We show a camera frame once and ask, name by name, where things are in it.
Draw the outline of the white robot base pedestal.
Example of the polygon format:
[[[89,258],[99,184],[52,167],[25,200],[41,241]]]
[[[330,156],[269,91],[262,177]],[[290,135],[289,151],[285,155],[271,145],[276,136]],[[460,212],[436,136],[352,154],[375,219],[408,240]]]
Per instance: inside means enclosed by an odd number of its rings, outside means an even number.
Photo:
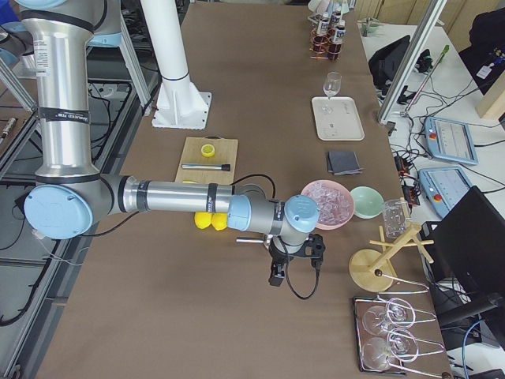
[[[141,6],[162,78],[152,125],[204,129],[211,93],[199,91],[190,79],[175,2],[144,0]]]

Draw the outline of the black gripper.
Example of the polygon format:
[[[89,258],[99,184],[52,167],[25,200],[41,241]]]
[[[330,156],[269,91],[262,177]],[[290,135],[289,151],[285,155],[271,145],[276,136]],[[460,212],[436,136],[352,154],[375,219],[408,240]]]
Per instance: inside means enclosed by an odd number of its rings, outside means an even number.
[[[269,245],[268,252],[271,255],[271,273],[269,284],[279,287],[287,278],[287,266],[294,258],[309,259],[311,266],[316,271],[317,287],[320,278],[320,267],[324,261],[326,246],[321,235],[309,235],[299,246],[289,246],[280,237],[275,236]]]

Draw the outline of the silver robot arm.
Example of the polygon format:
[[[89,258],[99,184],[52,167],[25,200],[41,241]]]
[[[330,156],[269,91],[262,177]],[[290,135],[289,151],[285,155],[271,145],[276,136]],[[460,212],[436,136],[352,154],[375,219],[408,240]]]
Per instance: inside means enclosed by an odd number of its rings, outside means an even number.
[[[92,162],[86,49],[122,41],[116,1],[22,1],[23,26],[33,38],[43,163],[24,202],[28,222],[54,239],[83,234],[105,216],[167,210],[223,214],[229,227],[263,235],[272,258],[269,282],[289,279],[295,257],[314,269],[324,242],[314,233],[316,202],[297,195],[267,199],[255,185],[139,181],[105,175]]]

